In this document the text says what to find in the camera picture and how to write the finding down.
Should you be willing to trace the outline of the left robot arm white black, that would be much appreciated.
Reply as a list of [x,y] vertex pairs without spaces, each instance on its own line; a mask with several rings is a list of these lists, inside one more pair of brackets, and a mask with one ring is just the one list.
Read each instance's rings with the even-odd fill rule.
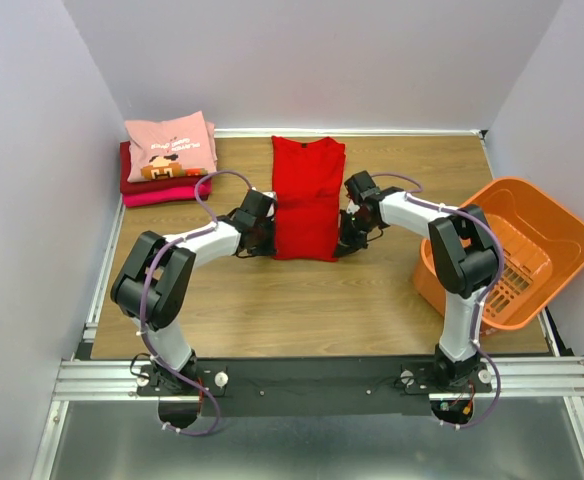
[[250,189],[241,205],[208,225],[178,235],[142,233],[110,297],[137,324],[152,363],[175,381],[193,385],[196,355],[177,316],[195,269],[223,257],[272,256],[276,194]]

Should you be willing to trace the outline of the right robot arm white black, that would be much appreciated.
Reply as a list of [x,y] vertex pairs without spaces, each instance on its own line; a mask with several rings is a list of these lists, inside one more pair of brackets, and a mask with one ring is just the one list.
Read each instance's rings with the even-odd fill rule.
[[441,386],[466,381],[478,370],[484,300],[504,269],[503,248],[480,207],[447,206],[398,187],[380,188],[361,171],[344,182],[348,207],[340,211],[337,258],[368,247],[374,229],[398,226],[430,242],[434,270],[445,290],[444,327],[433,375]]

